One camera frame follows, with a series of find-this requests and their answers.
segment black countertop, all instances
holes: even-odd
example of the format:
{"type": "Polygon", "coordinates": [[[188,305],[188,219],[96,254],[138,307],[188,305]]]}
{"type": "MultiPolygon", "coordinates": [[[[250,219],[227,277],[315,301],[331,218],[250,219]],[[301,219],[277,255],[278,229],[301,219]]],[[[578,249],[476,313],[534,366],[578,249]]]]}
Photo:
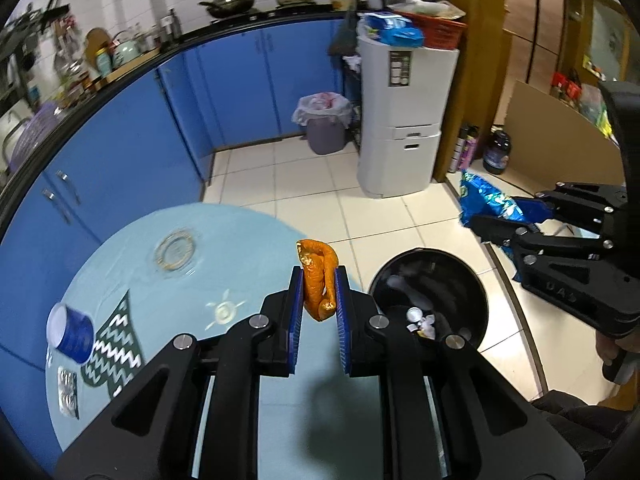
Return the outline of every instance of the black countertop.
{"type": "Polygon", "coordinates": [[[22,202],[22,199],[39,174],[42,173],[65,143],[73,137],[76,131],[100,110],[100,108],[150,70],[155,69],[180,52],[232,34],[286,23],[331,20],[342,18],[343,16],[344,12],[333,11],[331,5],[283,7],[281,9],[219,20],[218,22],[211,23],[211,25],[207,27],[183,35],[180,38],[179,44],[162,52],[120,79],[107,85],[95,96],[69,112],[56,129],[33,150],[18,171],[12,174],[9,182],[0,194],[0,241],[4,237],[4,233],[9,227],[20,202],[22,202]]]}

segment blue paper cup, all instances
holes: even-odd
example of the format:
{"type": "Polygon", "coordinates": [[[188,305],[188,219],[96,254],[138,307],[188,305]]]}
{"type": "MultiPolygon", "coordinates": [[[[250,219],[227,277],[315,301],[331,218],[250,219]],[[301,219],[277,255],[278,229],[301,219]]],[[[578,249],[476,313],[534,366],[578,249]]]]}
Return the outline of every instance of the blue paper cup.
{"type": "Polygon", "coordinates": [[[94,324],[82,312],[56,303],[47,319],[47,341],[76,363],[84,364],[94,349],[94,324]]]}

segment blue package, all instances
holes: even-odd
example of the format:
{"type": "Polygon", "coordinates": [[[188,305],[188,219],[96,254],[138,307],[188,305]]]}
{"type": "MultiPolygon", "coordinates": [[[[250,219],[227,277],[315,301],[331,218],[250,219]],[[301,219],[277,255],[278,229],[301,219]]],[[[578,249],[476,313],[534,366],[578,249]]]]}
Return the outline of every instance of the blue package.
{"type": "Polygon", "coordinates": [[[394,12],[368,12],[364,15],[365,23],[368,27],[376,30],[387,30],[393,28],[409,27],[412,22],[409,18],[405,18],[394,12]]]}
{"type": "Polygon", "coordinates": [[[516,201],[484,178],[468,171],[460,177],[460,221],[469,227],[473,215],[489,215],[516,222],[530,222],[516,201]]]}
{"type": "MultiPolygon", "coordinates": [[[[468,171],[462,171],[460,177],[460,208],[460,221],[464,227],[469,227],[472,216],[487,215],[522,222],[530,231],[539,233],[540,229],[534,222],[552,218],[551,211],[540,200],[518,199],[517,202],[481,176],[468,171]],[[524,210],[531,213],[531,218],[520,208],[520,203],[524,210]]],[[[513,251],[508,247],[500,248],[513,261],[513,251]]],[[[513,280],[520,282],[519,273],[516,272],[513,280]]]]}
{"type": "Polygon", "coordinates": [[[419,28],[405,27],[380,30],[380,43],[391,46],[416,48],[424,44],[424,34],[419,28]]]}

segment orange basket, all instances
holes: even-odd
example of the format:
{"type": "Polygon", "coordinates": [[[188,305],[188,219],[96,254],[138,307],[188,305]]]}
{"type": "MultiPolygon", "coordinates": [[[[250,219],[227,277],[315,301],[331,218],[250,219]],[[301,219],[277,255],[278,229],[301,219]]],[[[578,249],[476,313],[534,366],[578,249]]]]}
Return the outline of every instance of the orange basket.
{"type": "Polygon", "coordinates": [[[424,46],[441,50],[454,50],[460,43],[466,23],[452,22],[444,18],[433,18],[413,12],[395,10],[398,14],[409,18],[424,34],[424,46]]]}

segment spray can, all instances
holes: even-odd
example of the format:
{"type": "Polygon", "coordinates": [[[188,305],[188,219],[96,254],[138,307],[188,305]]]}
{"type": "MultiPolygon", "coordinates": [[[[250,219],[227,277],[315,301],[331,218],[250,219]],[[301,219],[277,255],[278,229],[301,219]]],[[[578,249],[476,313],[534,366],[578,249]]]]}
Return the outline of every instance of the spray can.
{"type": "Polygon", "coordinates": [[[456,140],[456,147],[453,150],[453,156],[451,157],[451,164],[449,165],[449,173],[455,173],[458,170],[460,164],[460,157],[462,156],[462,150],[465,147],[466,136],[468,134],[469,125],[463,124],[460,128],[460,133],[456,140]]]}
{"type": "Polygon", "coordinates": [[[478,127],[469,126],[466,133],[465,149],[462,151],[460,157],[459,170],[468,170],[471,163],[474,161],[474,155],[476,154],[476,148],[478,147],[478,127]]]}

